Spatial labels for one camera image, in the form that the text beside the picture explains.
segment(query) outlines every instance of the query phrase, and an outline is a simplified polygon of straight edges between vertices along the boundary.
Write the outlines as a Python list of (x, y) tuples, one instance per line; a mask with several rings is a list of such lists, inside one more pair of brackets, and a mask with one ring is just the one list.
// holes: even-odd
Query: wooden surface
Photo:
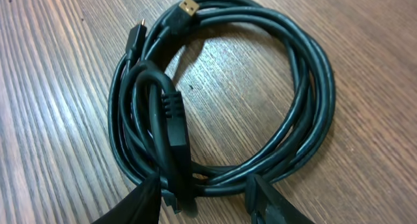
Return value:
[[(89, 223), (134, 187), (109, 148), (109, 84), (129, 28), (176, 1), (0, 0), (0, 223)], [(324, 145), (278, 190), (317, 223), (417, 223), (417, 0), (255, 1), (322, 44), (337, 85)], [(282, 45), (246, 25), (202, 31), (167, 73), (207, 165), (255, 153), (293, 97)], [(249, 223), (243, 196), (197, 203), (161, 223)]]

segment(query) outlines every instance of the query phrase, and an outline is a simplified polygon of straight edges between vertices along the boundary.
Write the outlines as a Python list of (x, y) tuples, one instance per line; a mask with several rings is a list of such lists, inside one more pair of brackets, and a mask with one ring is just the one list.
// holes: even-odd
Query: cord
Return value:
[[(259, 152), (237, 166), (207, 167), (191, 161), (181, 93), (154, 61), (164, 46), (202, 28), (231, 22), (252, 23), (283, 42), (295, 97), (281, 126)], [(130, 31), (108, 103), (111, 149), (133, 183), (160, 173), (163, 196), (174, 196), (189, 208), (194, 197), (244, 192), (248, 174), (275, 183), (317, 152), (335, 110), (333, 72), (320, 45), (287, 16), (252, 0), (184, 0), (166, 10), (147, 36), (146, 32), (144, 23)], [(193, 173), (207, 178), (194, 178)]]

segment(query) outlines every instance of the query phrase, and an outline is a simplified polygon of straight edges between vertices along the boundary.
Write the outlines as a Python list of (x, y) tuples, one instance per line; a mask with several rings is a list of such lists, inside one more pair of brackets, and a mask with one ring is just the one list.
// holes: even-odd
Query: brown wood grain surface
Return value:
[[(108, 141), (107, 98), (129, 28), (179, 0), (0, 0), (0, 223), (90, 223), (134, 185)], [(255, 0), (325, 49), (337, 104), (318, 153), (276, 184), (316, 223), (417, 223), (417, 0)], [(195, 161), (261, 148), (293, 98), (283, 46), (248, 25), (201, 31), (169, 64)], [(161, 223), (249, 223), (242, 195)]]

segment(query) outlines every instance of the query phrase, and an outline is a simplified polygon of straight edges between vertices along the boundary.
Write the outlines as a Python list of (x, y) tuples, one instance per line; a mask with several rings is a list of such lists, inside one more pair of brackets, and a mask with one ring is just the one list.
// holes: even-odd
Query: usb cable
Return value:
[[(237, 166), (208, 167), (191, 161), (181, 93), (155, 61), (180, 38), (231, 22), (252, 23), (283, 42), (295, 97), (282, 125), (259, 152)], [(184, 0), (167, 9), (148, 34), (144, 23), (131, 29), (110, 87), (109, 140), (118, 165), (133, 183), (158, 173), (165, 202), (175, 211), (192, 213), (195, 197), (244, 192), (249, 174), (275, 183), (301, 168), (324, 141), (335, 101), (325, 52), (287, 16), (252, 0)]]

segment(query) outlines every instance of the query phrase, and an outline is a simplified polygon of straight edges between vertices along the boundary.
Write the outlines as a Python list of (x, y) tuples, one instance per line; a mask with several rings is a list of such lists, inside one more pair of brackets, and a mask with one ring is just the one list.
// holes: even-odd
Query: tabletop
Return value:
[[(109, 147), (109, 85), (129, 29), (177, 1), (0, 0), (0, 223), (90, 223), (134, 188)], [(315, 38), (336, 79), (326, 140), (278, 191), (316, 223), (416, 223), (417, 0), (254, 1)], [(201, 31), (166, 72), (205, 165), (249, 158), (293, 99), (283, 46), (250, 25)], [(163, 204), (160, 222), (250, 222), (243, 195), (197, 204)]]

